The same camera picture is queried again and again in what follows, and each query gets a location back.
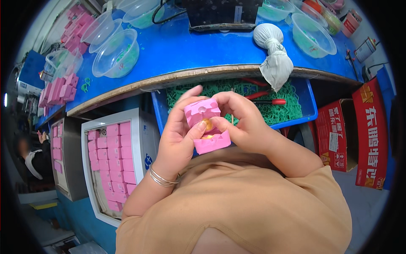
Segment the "person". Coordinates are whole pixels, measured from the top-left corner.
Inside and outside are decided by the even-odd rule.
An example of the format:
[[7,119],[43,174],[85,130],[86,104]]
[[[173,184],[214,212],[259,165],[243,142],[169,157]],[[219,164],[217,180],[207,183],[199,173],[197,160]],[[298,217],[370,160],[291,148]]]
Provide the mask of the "person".
[[116,253],[344,253],[351,214],[330,166],[269,128],[248,99],[212,97],[240,120],[210,119],[236,146],[191,160],[206,123],[189,129],[184,107],[207,99],[202,89],[171,110],[156,161],[124,204]]
[[41,134],[38,131],[37,134],[41,149],[33,150],[29,137],[25,134],[18,134],[14,138],[15,153],[35,178],[53,181],[51,145],[45,132]]

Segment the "person in black jacket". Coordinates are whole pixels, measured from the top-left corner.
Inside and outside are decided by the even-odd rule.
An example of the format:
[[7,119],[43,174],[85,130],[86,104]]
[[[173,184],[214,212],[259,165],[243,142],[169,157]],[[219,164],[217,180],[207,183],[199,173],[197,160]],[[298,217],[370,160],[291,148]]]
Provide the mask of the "person in black jacket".
[[32,149],[30,139],[27,135],[19,134],[14,138],[14,149],[16,155],[24,160],[25,165],[33,176],[39,180],[50,180],[53,178],[51,145],[46,138],[46,133],[38,131],[38,139],[41,149]]

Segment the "silver bangle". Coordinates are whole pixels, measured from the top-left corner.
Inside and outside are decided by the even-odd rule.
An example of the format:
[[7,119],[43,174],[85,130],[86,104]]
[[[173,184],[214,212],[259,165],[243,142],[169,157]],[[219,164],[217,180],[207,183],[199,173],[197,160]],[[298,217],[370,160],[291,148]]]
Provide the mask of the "silver bangle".
[[180,182],[180,174],[177,175],[177,178],[175,180],[175,182],[171,182],[166,180],[165,178],[161,177],[160,175],[158,175],[153,169],[152,167],[149,168],[149,175],[151,176],[151,178],[158,183],[159,185],[163,186],[163,187],[171,187],[177,183]]

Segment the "hand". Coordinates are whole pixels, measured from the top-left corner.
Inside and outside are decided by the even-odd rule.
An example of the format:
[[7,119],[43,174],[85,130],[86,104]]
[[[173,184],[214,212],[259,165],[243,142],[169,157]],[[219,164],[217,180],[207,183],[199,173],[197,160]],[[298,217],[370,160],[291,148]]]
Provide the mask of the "hand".
[[41,135],[41,132],[37,131],[37,134],[38,134],[39,142],[41,144],[44,143],[45,140],[47,140],[47,135],[46,135],[45,132],[43,132],[42,135]]
[[237,126],[234,126],[223,117],[212,117],[212,124],[221,132],[228,130],[231,141],[243,150],[265,154],[270,145],[265,137],[276,131],[265,123],[258,108],[250,100],[234,92],[221,92],[212,98],[216,99],[221,116],[233,114],[239,119]]
[[208,99],[205,96],[196,97],[202,90],[203,87],[198,85],[185,92],[169,113],[153,164],[154,171],[169,181],[175,180],[177,174],[187,166],[193,156],[193,140],[201,138],[206,130],[205,122],[199,122],[190,129],[184,113],[187,105]]

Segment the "green plastic pieces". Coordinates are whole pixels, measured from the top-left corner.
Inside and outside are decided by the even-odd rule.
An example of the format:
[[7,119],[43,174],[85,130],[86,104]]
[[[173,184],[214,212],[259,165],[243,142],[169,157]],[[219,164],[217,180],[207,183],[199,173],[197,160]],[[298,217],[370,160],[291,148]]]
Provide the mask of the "green plastic pieces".
[[[166,89],[166,102],[170,110],[175,105],[179,97],[187,90],[202,85],[203,91],[201,96],[212,97],[214,94],[230,91],[234,87],[234,92],[247,96],[258,92],[258,86],[246,81],[238,79],[224,79],[188,84],[183,86],[170,87]],[[262,114],[262,117],[267,125],[278,124],[293,119],[302,117],[302,107],[298,103],[298,96],[296,95],[296,88],[290,84],[288,80],[278,93],[270,93],[266,96],[259,97],[255,100],[272,100],[272,99],[285,99],[285,105],[272,105],[272,104],[256,104],[257,108]],[[225,118],[231,122],[231,115],[226,115]],[[238,119],[234,117],[234,125],[238,123]]]

